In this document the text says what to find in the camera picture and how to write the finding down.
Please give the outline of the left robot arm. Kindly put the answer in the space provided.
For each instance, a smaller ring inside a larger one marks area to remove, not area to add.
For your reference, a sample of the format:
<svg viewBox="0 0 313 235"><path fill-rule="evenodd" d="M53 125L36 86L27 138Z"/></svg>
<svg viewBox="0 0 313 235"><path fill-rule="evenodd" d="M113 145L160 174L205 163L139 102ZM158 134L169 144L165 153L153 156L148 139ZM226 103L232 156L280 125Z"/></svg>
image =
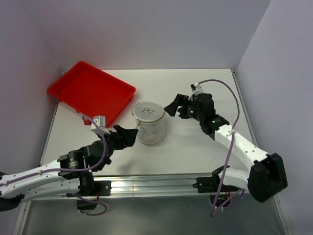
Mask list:
<svg viewBox="0 0 313 235"><path fill-rule="evenodd" d="M78 150L72 150L58 159L21 173L0 175L0 210L15 209L20 203L44 195L73 194L88 196L95 191L93 173L111 164L116 150L135 144L138 129L125 129L114 125L105 127L106 118L101 115L83 116L91 123L91 131L99 140Z"/></svg>

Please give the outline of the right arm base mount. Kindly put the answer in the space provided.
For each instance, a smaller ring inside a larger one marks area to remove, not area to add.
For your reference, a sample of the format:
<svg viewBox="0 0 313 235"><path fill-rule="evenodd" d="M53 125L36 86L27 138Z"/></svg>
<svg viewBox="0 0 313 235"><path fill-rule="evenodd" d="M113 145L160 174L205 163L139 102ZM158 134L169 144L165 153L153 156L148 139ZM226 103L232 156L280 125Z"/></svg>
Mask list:
<svg viewBox="0 0 313 235"><path fill-rule="evenodd" d="M198 193L212 193L217 192L218 186L220 183L220 179L218 177L218 174L223 171L223 166L215 169L212 172L212 175L210 177L198 177L196 179L196 183L192 185L193 188L196 188L198 190ZM222 185L221 192L236 192L240 188L234 187L234 186L226 186Z"/></svg>

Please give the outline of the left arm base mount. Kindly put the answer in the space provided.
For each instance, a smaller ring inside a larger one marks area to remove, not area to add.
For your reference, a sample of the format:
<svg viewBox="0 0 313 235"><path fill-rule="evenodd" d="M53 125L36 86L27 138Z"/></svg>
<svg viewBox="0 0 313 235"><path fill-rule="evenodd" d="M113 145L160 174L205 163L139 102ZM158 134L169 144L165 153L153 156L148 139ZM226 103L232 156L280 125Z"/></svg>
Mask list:
<svg viewBox="0 0 313 235"><path fill-rule="evenodd" d="M70 194L77 194L79 196L109 196L111 193L111 181L100 180L95 181L92 175L82 176L79 178L78 192L67 193L67 196L70 197Z"/></svg>

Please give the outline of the white mesh laundry bag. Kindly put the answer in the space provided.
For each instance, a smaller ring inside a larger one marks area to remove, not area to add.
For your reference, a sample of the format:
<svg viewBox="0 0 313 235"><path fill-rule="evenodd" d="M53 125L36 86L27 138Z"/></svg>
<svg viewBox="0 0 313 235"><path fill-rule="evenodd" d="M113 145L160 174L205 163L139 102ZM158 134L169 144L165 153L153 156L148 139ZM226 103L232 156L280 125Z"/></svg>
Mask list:
<svg viewBox="0 0 313 235"><path fill-rule="evenodd" d="M165 111L159 104L140 102L133 106L132 115L138 129L137 138L146 145L162 141L166 135Z"/></svg>

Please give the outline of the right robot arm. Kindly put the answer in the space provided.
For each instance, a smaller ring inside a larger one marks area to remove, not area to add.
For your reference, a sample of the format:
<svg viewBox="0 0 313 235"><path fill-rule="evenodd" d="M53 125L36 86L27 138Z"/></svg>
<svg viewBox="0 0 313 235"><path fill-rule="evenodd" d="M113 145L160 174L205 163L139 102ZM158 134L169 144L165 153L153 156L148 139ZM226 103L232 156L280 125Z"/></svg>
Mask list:
<svg viewBox="0 0 313 235"><path fill-rule="evenodd" d="M178 95L177 98L179 117L198 121L206 135L230 150L246 167L238 170L227 165L214 170L211 188L218 191L227 186L242 188L263 203L288 186L282 157L258 148L236 132L225 118L216 114L211 94Z"/></svg>

